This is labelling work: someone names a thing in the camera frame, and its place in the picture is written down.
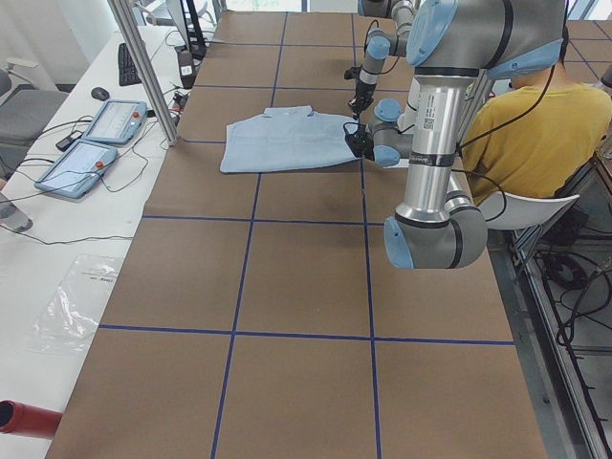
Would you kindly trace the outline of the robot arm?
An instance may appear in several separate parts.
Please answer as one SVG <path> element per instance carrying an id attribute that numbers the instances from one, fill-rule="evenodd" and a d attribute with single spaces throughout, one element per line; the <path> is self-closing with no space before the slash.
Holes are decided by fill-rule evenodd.
<path id="1" fill-rule="evenodd" d="M 406 56 L 406 46 L 420 1 L 359 1 L 358 13 L 373 20 L 364 38 L 361 65 L 351 67 L 344 78 L 355 81 L 355 95 L 348 101 L 354 120 L 358 120 L 374 101 L 379 76 L 389 56 Z"/>
<path id="2" fill-rule="evenodd" d="M 345 139 L 353 154 L 383 166 L 407 159 L 404 199 L 383 225 L 387 257 L 401 269 L 454 269 L 475 261 L 487 225 L 451 169 L 468 87 L 480 75 L 524 76 L 558 59 L 566 18 L 561 1 L 361 1 L 361 15 L 396 23 L 369 35 L 351 72 L 354 114 L 373 119 Z M 406 59 L 419 85 L 414 110 L 393 99 L 373 104 L 385 60 Z"/>

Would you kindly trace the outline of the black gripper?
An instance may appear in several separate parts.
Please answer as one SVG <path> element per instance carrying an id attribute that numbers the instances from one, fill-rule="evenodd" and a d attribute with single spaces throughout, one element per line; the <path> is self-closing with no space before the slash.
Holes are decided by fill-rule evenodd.
<path id="1" fill-rule="evenodd" d="M 352 154 L 358 159 L 374 161 L 374 142 L 365 132 L 348 133 L 344 136 L 345 143 Z"/>
<path id="2" fill-rule="evenodd" d="M 366 110 L 373 102 L 373 95 L 376 90 L 376 76 L 360 66 L 351 67 L 346 70 L 344 78 L 356 81 L 355 95 L 348 102 L 348 106 L 352 111 L 353 120 L 358 120 L 360 118 L 358 111 Z"/>

